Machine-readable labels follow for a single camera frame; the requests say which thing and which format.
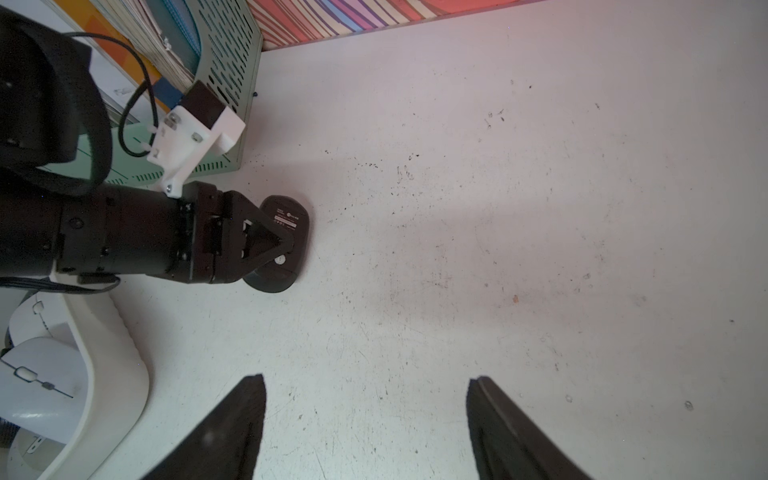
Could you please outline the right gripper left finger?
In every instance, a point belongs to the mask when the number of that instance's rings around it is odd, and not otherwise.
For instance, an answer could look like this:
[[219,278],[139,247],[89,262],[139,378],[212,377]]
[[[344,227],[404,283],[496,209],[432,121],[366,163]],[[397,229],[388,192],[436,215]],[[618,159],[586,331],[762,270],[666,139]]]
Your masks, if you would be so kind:
[[251,479],[263,436],[267,392],[244,377],[146,479]]

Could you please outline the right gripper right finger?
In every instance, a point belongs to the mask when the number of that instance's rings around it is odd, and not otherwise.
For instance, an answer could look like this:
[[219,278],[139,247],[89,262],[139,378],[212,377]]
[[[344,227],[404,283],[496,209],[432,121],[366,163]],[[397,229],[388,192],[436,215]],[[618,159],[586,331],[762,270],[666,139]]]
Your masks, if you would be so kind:
[[491,378],[469,382],[466,414],[481,479],[589,477]]

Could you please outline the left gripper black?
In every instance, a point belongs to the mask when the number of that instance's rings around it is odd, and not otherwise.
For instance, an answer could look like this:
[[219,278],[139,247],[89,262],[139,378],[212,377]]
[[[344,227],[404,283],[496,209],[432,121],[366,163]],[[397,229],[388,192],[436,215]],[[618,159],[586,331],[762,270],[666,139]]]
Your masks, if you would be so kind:
[[296,278],[295,199],[271,195],[251,215],[252,203],[241,193],[192,182],[184,187],[179,207],[175,281]]

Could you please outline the black mouse top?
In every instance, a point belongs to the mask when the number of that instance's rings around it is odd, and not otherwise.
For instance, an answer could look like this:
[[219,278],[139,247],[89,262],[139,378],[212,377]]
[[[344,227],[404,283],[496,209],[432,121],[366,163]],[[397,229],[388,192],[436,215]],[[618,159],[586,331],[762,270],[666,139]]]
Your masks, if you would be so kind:
[[272,195],[260,206],[263,218],[257,229],[257,259],[260,266],[243,280],[265,293],[280,293],[296,281],[310,234],[308,211],[295,199]]

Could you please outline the white storage tray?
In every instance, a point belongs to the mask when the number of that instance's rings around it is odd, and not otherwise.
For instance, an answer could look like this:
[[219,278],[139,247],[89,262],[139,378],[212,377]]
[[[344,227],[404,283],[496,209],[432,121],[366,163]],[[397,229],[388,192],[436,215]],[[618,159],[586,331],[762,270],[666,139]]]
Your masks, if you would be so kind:
[[[1,357],[14,345],[9,320],[27,293],[1,315]],[[39,479],[88,479],[107,460],[138,421],[146,405],[150,380],[128,329],[107,294],[64,295],[70,328],[85,363],[88,387],[85,408],[72,439]],[[1,418],[1,476],[11,443],[22,429]]]

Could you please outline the grey white mouse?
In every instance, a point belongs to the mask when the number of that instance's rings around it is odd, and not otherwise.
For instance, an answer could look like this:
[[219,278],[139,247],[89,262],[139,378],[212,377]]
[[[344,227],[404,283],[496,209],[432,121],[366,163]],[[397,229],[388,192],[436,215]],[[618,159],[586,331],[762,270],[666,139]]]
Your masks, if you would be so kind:
[[1,418],[66,444],[83,415],[87,387],[76,348],[48,337],[29,339],[1,357]]

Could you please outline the white mouse blue sticker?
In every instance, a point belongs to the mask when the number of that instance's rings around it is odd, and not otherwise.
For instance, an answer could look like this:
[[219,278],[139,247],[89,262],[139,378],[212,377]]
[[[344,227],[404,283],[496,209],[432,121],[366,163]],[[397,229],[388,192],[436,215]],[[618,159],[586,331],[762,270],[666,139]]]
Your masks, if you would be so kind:
[[20,429],[14,437],[6,463],[10,480],[36,480],[62,452],[65,445]]

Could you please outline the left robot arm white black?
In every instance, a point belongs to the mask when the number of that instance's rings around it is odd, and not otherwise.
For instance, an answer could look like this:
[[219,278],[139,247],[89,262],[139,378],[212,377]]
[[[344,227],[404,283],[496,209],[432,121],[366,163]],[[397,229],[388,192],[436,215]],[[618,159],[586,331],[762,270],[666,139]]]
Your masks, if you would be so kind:
[[309,218],[293,199],[255,205],[241,193],[193,182],[212,151],[226,152],[244,124],[225,97],[197,82],[155,118],[141,156],[159,166],[152,190],[112,185],[112,126],[90,75],[91,50],[10,9],[1,12],[1,284],[101,293],[121,275],[194,284],[244,281],[280,293],[297,279]]

